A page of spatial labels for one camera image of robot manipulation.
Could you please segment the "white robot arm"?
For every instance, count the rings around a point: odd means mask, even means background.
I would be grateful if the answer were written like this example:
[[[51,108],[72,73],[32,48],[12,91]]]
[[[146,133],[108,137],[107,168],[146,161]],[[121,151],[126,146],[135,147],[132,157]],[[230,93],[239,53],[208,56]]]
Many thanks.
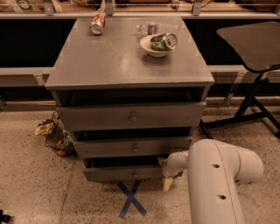
[[[236,187],[253,184],[262,177],[263,161],[255,152],[202,139],[189,150],[157,160],[165,190],[180,172],[187,172],[192,224],[245,224]]]

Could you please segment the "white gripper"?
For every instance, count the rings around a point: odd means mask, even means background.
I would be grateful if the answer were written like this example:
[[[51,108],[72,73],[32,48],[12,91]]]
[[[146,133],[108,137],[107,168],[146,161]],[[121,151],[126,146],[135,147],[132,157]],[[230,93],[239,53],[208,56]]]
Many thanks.
[[[173,182],[173,178],[179,175],[181,170],[172,162],[169,162],[165,157],[157,158],[158,164],[162,166],[162,187],[165,192],[169,191]]]

